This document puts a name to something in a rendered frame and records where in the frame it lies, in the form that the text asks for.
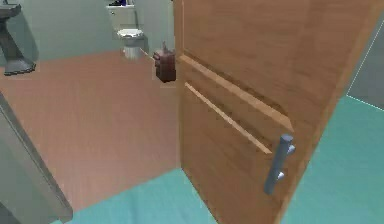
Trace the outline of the dark brown toilet brush holder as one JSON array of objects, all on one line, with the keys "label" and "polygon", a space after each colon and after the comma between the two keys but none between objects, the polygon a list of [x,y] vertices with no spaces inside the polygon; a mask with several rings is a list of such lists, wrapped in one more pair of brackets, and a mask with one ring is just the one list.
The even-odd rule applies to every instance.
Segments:
[{"label": "dark brown toilet brush holder", "polygon": [[155,61],[156,76],[163,82],[176,80],[175,53],[169,50],[166,43],[162,43],[162,48],[153,53]]}]

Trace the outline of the brown wooden room door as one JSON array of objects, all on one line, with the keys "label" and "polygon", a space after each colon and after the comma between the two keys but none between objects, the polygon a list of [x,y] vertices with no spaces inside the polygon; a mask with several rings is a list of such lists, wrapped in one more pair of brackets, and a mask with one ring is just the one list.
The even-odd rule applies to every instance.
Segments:
[{"label": "brown wooden room door", "polygon": [[[182,170],[217,224],[281,224],[384,0],[175,0]],[[271,195],[280,136],[296,147]]]}]

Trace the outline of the white toilet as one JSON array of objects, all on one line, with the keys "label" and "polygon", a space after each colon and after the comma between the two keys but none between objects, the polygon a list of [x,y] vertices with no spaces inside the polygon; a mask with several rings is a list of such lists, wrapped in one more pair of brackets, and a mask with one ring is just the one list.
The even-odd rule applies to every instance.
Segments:
[{"label": "white toilet", "polygon": [[132,4],[125,6],[106,7],[112,27],[122,42],[122,51],[126,58],[135,60],[141,57],[145,35],[139,27],[136,7]]}]

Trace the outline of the grey pedestal sink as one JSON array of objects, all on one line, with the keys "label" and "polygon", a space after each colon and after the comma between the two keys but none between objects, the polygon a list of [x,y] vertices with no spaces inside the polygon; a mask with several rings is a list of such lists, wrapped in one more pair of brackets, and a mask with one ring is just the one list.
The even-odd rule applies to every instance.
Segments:
[{"label": "grey pedestal sink", "polygon": [[33,61],[24,57],[8,31],[7,21],[19,15],[21,11],[22,6],[19,3],[0,0],[0,48],[6,60],[4,66],[5,76],[31,73],[36,68]]}]

